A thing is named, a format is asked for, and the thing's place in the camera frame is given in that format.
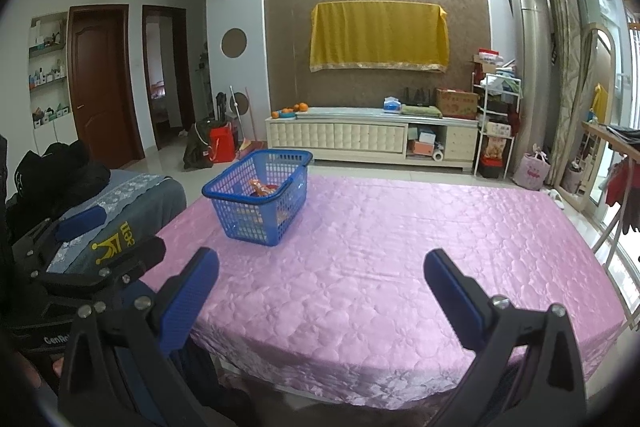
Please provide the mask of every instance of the pink bag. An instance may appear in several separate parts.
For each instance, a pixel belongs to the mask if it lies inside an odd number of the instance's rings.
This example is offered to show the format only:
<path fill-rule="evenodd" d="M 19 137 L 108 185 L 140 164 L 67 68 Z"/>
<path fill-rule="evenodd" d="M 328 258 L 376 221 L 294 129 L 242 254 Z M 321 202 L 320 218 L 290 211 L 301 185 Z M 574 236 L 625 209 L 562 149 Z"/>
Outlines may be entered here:
<path fill-rule="evenodd" d="M 534 144 L 533 154 L 526 153 L 522 157 L 520 166 L 513 175 L 513 182 L 529 190 L 540 190 L 550 168 L 551 165 L 546 162 L 546 154 Z"/>

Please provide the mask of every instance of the green towel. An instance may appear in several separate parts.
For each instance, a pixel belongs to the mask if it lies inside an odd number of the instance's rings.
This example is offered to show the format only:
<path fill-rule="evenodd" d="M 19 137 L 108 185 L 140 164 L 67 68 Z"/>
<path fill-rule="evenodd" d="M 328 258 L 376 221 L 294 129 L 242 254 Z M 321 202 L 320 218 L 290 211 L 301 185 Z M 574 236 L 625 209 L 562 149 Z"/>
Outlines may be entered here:
<path fill-rule="evenodd" d="M 434 105 L 420 107 L 419 105 L 404 105 L 400 109 L 401 114 L 410 114 L 413 116 L 430 116 L 431 118 L 442 118 L 442 112 Z"/>

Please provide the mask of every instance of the mirror frame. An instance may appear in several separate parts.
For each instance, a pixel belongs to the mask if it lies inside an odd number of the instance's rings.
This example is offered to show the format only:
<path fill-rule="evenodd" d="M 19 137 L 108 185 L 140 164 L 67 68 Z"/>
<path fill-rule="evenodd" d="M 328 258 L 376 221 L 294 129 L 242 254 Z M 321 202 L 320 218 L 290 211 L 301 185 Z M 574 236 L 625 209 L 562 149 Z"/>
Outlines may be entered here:
<path fill-rule="evenodd" d="M 607 38 L 609 39 L 609 43 L 610 43 L 610 55 L 611 55 L 611 67 L 610 67 L 610 71 L 609 71 L 609 86 L 607 86 L 607 92 L 608 92 L 608 97 L 607 97 L 607 111 L 606 111 L 606 117 L 605 117 L 605 121 L 604 122 L 600 122 L 600 123 L 605 123 L 605 124 L 609 124 L 611 123 L 611 111 L 613 108 L 613 99 L 616 95 L 615 93 L 615 89 L 616 89 L 616 43 L 613 40 L 613 35 L 611 35 L 611 32 L 609 30 L 607 30 L 602 24 L 600 23 L 590 23 L 587 24 L 584 28 L 582 28 L 582 42 L 580 44 L 581 46 L 581 51 L 584 51 L 586 44 L 587 44 L 587 38 L 591 35 L 591 33 L 596 33 L 598 31 L 602 31 Z M 583 61 L 585 60 L 584 56 L 580 57 L 580 76 L 584 76 L 583 77 L 583 82 L 582 85 L 580 86 L 580 93 L 576 93 L 576 98 L 575 100 L 581 100 L 582 96 L 584 94 L 584 85 L 586 83 L 586 75 L 588 73 L 588 68 L 589 68 L 589 64 L 585 64 Z M 575 210 L 577 210 L 578 212 L 582 212 L 585 208 L 585 206 L 587 205 L 589 198 L 591 196 L 591 190 L 593 189 L 593 185 L 595 184 L 596 178 L 598 177 L 598 171 L 596 169 L 593 169 L 593 171 L 591 171 L 591 176 L 589 177 L 589 180 L 587 181 L 585 187 L 586 190 L 584 192 L 583 195 L 581 196 L 577 196 L 576 194 L 570 194 L 569 192 L 567 192 L 566 190 L 564 190 L 564 188 L 562 188 L 560 186 L 560 182 L 562 181 L 562 176 L 564 176 L 564 171 L 566 170 L 566 165 L 567 162 L 569 161 L 569 153 L 572 149 L 573 146 L 573 137 L 575 136 L 575 133 L 577 131 L 577 128 L 579 125 L 581 125 L 581 121 L 582 118 L 584 117 L 584 115 L 579 114 L 579 111 L 574 111 L 574 113 L 571 115 L 571 122 L 569 124 L 569 133 L 568 136 L 572 137 L 572 142 L 571 144 L 568 142 L 567 140 L 567 144 L 566 147 L 564 149 L 564 153 L 562 154 L 562 159 L 560 162 L 560 165 L 562 166 L 561 171 L 558 171 L 558 174 L 556 174 L 556 179 L 554 180 L 554 188 L 558 191 L 558 193 L 562 196 L 562 199 L 564 201 L 567 201 L 572 207 L 575 208 Z M 602 162 L 602 156 L 604 155 L 604 148 L 607 146 L 606 142 L 604 140 L 601 139 L 597 139 L 598 140 L 598 144 L 596 145 L 597 148 L 597 152 L 595 155 L 595 165 L 598 166 L 598 168 L 600 167 L 600 163 Z"/>

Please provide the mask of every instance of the white tv stand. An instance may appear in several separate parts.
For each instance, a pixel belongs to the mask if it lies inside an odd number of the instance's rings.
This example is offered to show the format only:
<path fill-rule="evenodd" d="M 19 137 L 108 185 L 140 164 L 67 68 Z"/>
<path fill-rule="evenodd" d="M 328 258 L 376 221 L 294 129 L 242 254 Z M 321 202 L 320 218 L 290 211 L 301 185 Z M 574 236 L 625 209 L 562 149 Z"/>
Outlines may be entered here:
<path fill-rule="evenodd" d="M 389 114 L 369 107 L 312 107 L 297 118 L 268 118 L 270 148 L 303 149 L 319 160 L 426 167 L 453 167 L 471 172 L 478 122 L 461 118 L 430 118 Z M 444 145 L 444 159 L 407 150 L 409 124 L 429 125 Z"/>

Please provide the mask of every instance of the basket rim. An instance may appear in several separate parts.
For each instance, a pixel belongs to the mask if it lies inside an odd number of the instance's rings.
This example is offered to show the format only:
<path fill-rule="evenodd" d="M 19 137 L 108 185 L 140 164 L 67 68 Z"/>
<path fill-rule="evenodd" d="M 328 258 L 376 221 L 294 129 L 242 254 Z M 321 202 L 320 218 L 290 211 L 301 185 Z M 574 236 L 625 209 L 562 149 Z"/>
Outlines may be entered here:
<path fill-rule="evenodd" d="M 301 156 L 306 156 L 306 158 L 303 157 L 302 163 L 300 163 L 300 165 L 298 165 L 296 169 L 289 175 L 287 180 L 280 187 L 278 187 L 273 194 L 270 194 L 269 196 L 256 198 L 254 196 L 244 196 L 240 194 L 226 194 L 226 192 L 216 192 L 215 190 L 209 190 L 209 187 L 212 184 L 219 182 L 222 178 L 224 178 L 225 176 L 228 176 L 231 172 L 239 169 L 243 163 L 248 163 L 249 160 L 252 159 L 254 156 L 264 155 L 264 154 L 285 154 L 285 155 L 288 154 L 288 155 L 299 155 L 299 156 L 301 155 Z M 233 203 L 244 203 L 244 204 L 253 204 L 253 205 L 262 205 L 262 204 L 271 203 L 272 201 L 278 199 L 283 194 L 283 192 L 287 190 L 287 188 L 289 188 L 289 185 L 291 184 L 293 176 L 298 174 L 300 169 L 306 169 L 309 163 L 311 163 L 311 160 L 313 159 L 313 157 L 314 157 L 313 154 L 310 153 L 309 151 L 296 150 L 296 149 L 260 149 L 257 151 L 253 151 L 252 153 L 249 153 L 247 156 L 242 158 L 239 162 L 236 162 L 230 165 L 228 168 L 220 172 L 220 174 L 218 174 L 211 181 L 207 182 L 202 187 L 202 195 L 209 200 L 224 200 L 224 201 L 231 201 Z"/>

